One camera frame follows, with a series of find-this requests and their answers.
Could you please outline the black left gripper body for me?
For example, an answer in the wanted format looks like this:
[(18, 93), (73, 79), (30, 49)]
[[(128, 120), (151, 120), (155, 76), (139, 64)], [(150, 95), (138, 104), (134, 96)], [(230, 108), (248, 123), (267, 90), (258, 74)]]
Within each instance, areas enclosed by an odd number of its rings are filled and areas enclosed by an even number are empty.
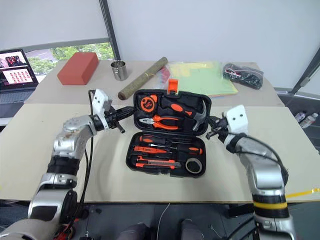
[(104, 119), (106, 121), (105, 130), (118, 129), (121, 134), (125, 133), (125, 129), (120, 125), (119, 121), (125, 118), (126, 108), (122, 107), (115, 109), (113, 106), (104, 112)]

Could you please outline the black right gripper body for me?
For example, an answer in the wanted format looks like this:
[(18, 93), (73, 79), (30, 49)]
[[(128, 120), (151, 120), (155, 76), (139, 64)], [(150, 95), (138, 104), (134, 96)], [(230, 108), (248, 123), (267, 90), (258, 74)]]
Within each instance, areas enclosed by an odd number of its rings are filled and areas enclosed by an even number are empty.
[(211, 137), (214, 135), (218, 135), (218, 139), (221, 142), (224, 142), (225, 139), (228, 136), (228, 121), (226, 117), (222, 117), (220, 122), (219, 122), (219, 129), (211, 129), (210, 132), (208, 132), (205, 137), (209, 140)]

